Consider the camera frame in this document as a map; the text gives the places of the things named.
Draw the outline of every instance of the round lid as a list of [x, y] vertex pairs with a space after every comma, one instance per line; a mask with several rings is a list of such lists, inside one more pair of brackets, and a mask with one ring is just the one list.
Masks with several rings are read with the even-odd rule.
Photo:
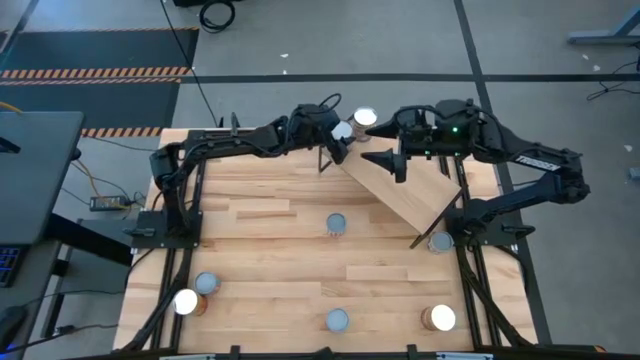
[[327, 327], [331, 331], [344, 331], [349, 326], [349, 315], [342, 309], [333, 309], [327, 315]]
[[331, 130], [331, 135], [336, 140], [340, 140], [342, 138], [348, 139], [353, 135], [353, 128], [346, 121], [340, 121], [336, 127]]
[[204, 271], [196, 276], [196, 291], [199, 294], [210, 294], [218, 286], [218, 278], [208, 272]]
[[378, 114], [373, 108], [368, 106], [359, 107], [353, 114], [353, 118], [360, 125], [368, 126], [373, 125], [378, 120]]
[[449, 331], [456, 324], [456, 314], [447, 305], [436, 305], [431, 310], [431, 322], [441, 331]]
[[439, 251], [451, 250], [453, 238], [448, 232], [437, 232], [431, 236], [431, 246]]
[[342, 214], [333, 213], [327, 218], [327, 230], [330, 233], [344, 234], [347, 230], [347, 219]]
[[198, 294], [191, 289], [178, 291], [173, 298], [173, 308], [179, 315], [189, 315], [198, 306]]

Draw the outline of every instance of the black mat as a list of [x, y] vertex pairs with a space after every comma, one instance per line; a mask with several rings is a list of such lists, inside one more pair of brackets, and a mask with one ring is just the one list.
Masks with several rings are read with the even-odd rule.
[[[178, 29], [176, 33], [193, 61], [198, 30]], [[20, 33], [2, 70], [184, 66], [171, 30], [101, 30]]]
[[171, 126], [179, 86], [174, 78], [5, 81], [0, 99], [23, 111], [81, 111], [85, 136], [157, 136]]

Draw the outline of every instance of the keyboard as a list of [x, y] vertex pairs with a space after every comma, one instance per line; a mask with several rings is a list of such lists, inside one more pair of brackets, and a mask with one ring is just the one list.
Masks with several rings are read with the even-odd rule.
[[27, 248], [24, 245], [0, 245], [0, 288], [11, 287]]

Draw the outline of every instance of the wooden ramp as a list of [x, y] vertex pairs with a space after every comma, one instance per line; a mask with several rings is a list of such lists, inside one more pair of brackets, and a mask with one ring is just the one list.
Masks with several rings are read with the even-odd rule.
[[460, 186], [442, 175], [437, 161], [417, 157], [408, 161], [407, 181], [397, 184], [387, 170], [360, 157], [364, 152], [396, 147], [397, 140], [383, 138], [354, 143], [340, 167], [417, 232], [423, 233], [453, 201]]

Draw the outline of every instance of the wooden board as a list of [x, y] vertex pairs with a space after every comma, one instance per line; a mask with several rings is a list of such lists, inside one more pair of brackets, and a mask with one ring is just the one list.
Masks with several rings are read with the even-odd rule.
[[460, 186], [442, 175], [436, 161], [408, 161], [407, 181], [397, 184], [387, 170], [360, 157], [364, 152], [396, 147], [397, 140], [394, 139], [371, 138], [364, 143], [353, 143], [340, 167], [416, 231], [423, 233], [455, 198]]
[[[165, 130], [161, 144], [185, 137], [186, 130]], [[203, 316], [184, 319], [180, 352], [228, 353], [231, 345], [253, 353], [325, 346], [340, 352], [406, 351], [407, 344], [420, 351], [471, 350], [455, 254], [433, 255], [426, 243], [410, 250], [418, 234], [413, 226], [340, 167], [319, 175], [316, 166], [315, 151], [208, 162], [202, 247], [194, 253], [190, 283], [201, 271], [215, 272], [223, 283]], [[493, 183], [496, 191], [491, 166], [469, 168], [475, 182], [486, 182], [479, 188]], [[156, 192], [152, 185], [148, 198]], [[325, 220], [333, 212], [348, 220], [340, 238], [326, 234]], [[133, 270], [115, 348], [133, 337], [155, 306], [165, 254], [156, 250]], [[532, 329], [518, 264], [497, 252], [488, 252], [486, 262], [498, 305], [518, 329]], [[420, 312], [436, 304], [454, 309], [454, 331], [421, 327]], [[334, 308], [349, 313], [344, 334], [329, 332], [324, 323]]]

